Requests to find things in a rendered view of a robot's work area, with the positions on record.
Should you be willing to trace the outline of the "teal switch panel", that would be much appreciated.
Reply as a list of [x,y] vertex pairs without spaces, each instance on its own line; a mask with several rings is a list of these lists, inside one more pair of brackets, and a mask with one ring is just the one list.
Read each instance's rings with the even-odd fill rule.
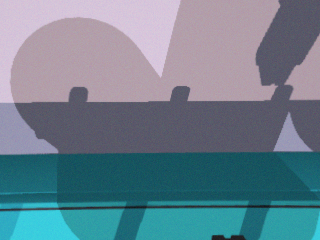
[[320,152],[0,155],[0,240],[320,240]]

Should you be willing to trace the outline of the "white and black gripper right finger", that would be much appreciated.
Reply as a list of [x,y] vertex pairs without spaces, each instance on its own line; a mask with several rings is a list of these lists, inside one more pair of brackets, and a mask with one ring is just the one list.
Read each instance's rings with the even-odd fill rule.
[[243,235],[231,235],[231,238],[228,238],[229,240],[246,240]]

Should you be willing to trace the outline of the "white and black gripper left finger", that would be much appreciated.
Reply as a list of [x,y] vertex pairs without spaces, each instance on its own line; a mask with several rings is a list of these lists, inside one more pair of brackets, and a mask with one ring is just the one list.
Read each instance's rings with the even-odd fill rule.
[[224,235],[212,235],[212,240],[229,240],[225,238]]

